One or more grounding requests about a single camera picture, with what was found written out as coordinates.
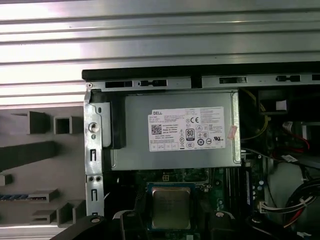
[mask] mounting hole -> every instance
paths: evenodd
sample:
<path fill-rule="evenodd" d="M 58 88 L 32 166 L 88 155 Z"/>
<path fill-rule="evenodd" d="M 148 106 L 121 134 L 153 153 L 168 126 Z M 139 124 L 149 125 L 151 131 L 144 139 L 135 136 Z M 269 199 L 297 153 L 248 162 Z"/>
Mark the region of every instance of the mounting hole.
<path fill-rule="evenodd" d="M 96 122 L 92 122 L 89 124 L 89 131 L 91 133 L 97 133 L 100 130 L 100 125 Z"/>

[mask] ridged metal panel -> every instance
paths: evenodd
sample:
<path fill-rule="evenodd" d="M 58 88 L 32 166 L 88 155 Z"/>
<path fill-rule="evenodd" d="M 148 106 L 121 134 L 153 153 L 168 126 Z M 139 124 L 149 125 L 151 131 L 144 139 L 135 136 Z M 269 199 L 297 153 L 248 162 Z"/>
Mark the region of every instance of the ridged metal panel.
<path fill-rule="evenodd" d="M 317 61 L 319 23 L 318 0 L 0 4 L 0 84 L 78 84 L 83 69 Z M 63 88 L 63 104 L 82 102 L 83 85 Z M 47 91 L 29 103 L 1 94 L 0 107 L 47 104 Z"/>

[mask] qr code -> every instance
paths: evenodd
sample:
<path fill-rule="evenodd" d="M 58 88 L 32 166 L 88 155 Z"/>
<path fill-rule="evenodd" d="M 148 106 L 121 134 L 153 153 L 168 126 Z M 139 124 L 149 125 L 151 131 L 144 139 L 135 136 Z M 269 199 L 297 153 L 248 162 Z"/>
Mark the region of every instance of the qr code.
<path fill-rule="evenodd" d="M 157 124 L 157 125 L 151 125 L 151 134 L 152 135 L 160 135 L 162 134 L 162 125 Z"/>

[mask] power supply label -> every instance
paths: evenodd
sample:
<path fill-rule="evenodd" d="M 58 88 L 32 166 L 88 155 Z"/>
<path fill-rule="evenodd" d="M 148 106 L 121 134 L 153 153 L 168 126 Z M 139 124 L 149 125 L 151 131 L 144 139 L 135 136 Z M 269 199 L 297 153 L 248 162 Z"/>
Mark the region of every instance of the power supply label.
<path fill-rule="evenodd" d="M 226 147 L 223 107 L 152 110 L 148 130 L 151 152 Z"/>

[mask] metal bracket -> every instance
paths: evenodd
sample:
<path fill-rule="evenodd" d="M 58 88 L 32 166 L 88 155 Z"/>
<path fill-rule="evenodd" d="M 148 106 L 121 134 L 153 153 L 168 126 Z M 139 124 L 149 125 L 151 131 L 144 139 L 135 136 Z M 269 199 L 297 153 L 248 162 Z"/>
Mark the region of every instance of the metal bracket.
<path fill-rule="evenodd" d="M 111 145 L 110 103 L 90 103 L 84 97 L 84 139 L 86 174 L 86 213 L 104 215 L 103 147 Z"/>

